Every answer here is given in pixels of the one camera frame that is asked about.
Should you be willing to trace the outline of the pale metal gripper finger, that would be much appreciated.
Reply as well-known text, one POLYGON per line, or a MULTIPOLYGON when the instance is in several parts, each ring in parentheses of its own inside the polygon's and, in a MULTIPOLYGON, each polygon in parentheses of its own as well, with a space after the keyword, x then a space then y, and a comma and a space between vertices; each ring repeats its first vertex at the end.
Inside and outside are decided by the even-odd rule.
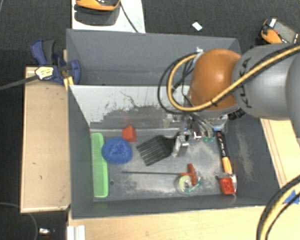
POLYGON ((184 157, 187 153, 189 145, 190 144, 188 141, 180 142, 179 140, 176 140, 172 150, 172 157, 184 157))
POLYGON ((188 142, 190 138, 190 132, 189 131, 180 131, 177 135, 177 138, 180 142, 188 142))

